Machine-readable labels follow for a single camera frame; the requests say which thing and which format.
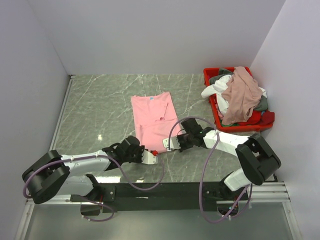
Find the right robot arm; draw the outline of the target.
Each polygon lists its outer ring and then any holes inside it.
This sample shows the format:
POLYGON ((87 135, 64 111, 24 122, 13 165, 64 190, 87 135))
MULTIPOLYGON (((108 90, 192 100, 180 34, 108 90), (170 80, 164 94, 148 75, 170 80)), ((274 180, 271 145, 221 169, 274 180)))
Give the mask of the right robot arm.
POLYGON ((241 168, 231 172, 219 182, 213 194, 219 199, 230 200, 237 191, 250 184, 260 186, 281 167, 281 160, 267 141, 259 134, 250 136, 221 132, 213 127, 202 128, 195 118, 181 121, 185 131, 170 139, 180 152, 200 147, 216 149, 238 158, 241 168))

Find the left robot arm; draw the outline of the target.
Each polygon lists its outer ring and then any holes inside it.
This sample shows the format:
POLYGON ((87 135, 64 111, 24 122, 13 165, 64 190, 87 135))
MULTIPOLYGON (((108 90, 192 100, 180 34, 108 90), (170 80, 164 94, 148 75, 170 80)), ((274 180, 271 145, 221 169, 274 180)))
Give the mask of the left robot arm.
POLYGON ((130 135, 96 152, 80 155, 63 155, 50 150, 23 174, 23 196, 42 204, 56 195, 80 195, 88 201, 101 194, 100 184, 93 172, 119 168, 124 163, 157 164, 156 152, 148 150, 130 135))

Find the pink t shirt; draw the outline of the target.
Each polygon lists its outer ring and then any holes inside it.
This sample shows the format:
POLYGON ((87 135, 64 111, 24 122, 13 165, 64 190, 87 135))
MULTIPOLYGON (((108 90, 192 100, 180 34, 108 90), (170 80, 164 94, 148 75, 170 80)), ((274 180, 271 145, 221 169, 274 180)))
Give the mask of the pink t shirt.
POLYGON ((131 97, 135 137, 146 149, 165 153, 163 140, 181 132, 171 94, 131 97))

